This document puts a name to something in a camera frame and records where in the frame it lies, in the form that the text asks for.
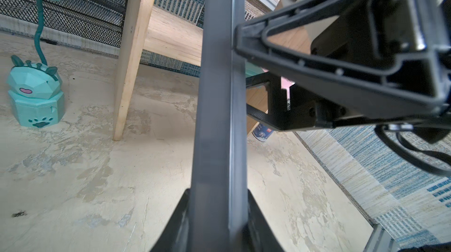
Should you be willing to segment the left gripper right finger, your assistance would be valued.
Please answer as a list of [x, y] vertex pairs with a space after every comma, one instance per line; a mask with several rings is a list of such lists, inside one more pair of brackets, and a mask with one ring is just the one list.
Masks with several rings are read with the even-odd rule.
[[244, 231], [246, 252], [283, 252], [263, 212], [248, 190], [248, 223]]

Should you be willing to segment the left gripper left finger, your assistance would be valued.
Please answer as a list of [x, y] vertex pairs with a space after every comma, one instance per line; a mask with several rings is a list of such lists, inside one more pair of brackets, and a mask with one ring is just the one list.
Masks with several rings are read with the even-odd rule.
[[189, 234], [190, 189], [182, 194], [166, 227], [151, 252], [186, 252]]

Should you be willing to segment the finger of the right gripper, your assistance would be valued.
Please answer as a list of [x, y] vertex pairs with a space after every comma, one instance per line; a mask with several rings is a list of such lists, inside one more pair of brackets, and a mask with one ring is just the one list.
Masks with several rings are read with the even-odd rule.
[[257, 122], [275, 131], [312, 131], [332, 129], [338, 118], [338, 105], [297, 84], [286, 91], [281, 78], [270, 73], [246, 79], [246, 88], [265, 87], [268, 112], [247, 105], [247, 114]]
[[436, 0], [302, 0], [238, 25], [234, 48], [367, 118], [436, 115], [451, 93]]

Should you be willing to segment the pink pencil case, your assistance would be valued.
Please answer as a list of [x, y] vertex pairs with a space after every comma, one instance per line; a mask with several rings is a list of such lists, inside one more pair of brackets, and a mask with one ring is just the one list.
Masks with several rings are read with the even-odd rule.
[[290, 88], [294, 85], [294, 82], [281, 77], [281, 88], [287, 91], [287, 99], [290, 99]]

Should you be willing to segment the black pencil case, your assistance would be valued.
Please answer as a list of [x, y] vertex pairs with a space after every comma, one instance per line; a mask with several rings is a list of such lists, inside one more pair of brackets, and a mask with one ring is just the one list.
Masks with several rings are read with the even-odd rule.
[[206, 0], [189, 200], [190, 252], [241, 252], [248, 222], [244, 0]]

